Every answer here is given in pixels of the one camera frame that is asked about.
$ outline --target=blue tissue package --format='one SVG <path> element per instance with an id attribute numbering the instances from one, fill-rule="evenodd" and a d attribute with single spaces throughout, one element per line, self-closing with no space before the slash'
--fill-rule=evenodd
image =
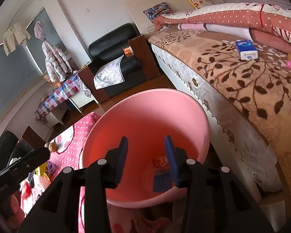
<path id="1" fill-rule="evenodd" d="M 237 41 L 235 45 L 241 60 L 254 60 L 258 58 L 258 51 L 250 40 Z"/>

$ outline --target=black chair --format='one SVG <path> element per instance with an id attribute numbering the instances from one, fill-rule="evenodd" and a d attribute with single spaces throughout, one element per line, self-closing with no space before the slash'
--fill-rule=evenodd
<path id="1" fill-rule="evenodd" d="M 88 47 L 88 52 L 93 61 L 88 67 L 92 73 L 96 74 L 103 65 L 122 56 L 124 54 L 123 48 L 129 46 L 128 40 L 139 35 L 139 32 L 135 30 L 131 23 L 126 23 L 91 43 Z M 146 81 L 141 64 L 135 56 L 126 57 L 124 55 L 120 68 L 125 81 L 117 85 L 105 87 L 104 90 L 109 97 Z"/>
<path id="2" fill-rule="evenodd" d="M 24 140 L 18 143 L 14 133 L 4 131 L 0 137 L 0 172 L 9 165 L 12 158 L 23 157 L 31 149 Z"/>

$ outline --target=checkered tablecloth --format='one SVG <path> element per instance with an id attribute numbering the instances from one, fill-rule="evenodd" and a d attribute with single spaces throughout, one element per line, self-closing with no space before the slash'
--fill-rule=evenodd
<path id="1" fill-rule="evenodd" d="M 79 90 L 81 90 L 80 79 L 76 74 L 66 80 L 60 88 L 56 89 L 51 96 L 38 107 L 35 112 L 36 120 L 47 123 L 45 116 L 59 104 L 75 95 L 75 93 Z"/>

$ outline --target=pink hat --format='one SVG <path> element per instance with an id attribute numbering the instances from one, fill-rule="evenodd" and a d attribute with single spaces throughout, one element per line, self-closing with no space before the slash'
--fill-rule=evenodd
<path id="1" fill-rule="evenodd" d="M 41 40 L 45 39 L 44 32 L 42 29 L 43 25 L 44 25 L 44 22 L 37 21 L 36 25 L 34 26 L 34 35 L 36 36 L 36 38 L 41 39 Z"/>

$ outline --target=patterned pillowcase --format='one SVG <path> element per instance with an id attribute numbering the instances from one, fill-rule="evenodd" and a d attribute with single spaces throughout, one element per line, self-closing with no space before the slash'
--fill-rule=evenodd
<path id="1" fill-rule="evenodd" d="M 209 0 L 188 0 L 189 3 L 193 5 L 194 8 L 200 9 L 201 7 L 213 5 Z"/>
<path id="2" fill-rule="evenodd" d="M 159 15 L 173 13 L 173 11 L 168 7 L 167 3 L 162 2 L 145 10 L 143 13 L 151 20 L 151 22 L 153 22 Z"/>

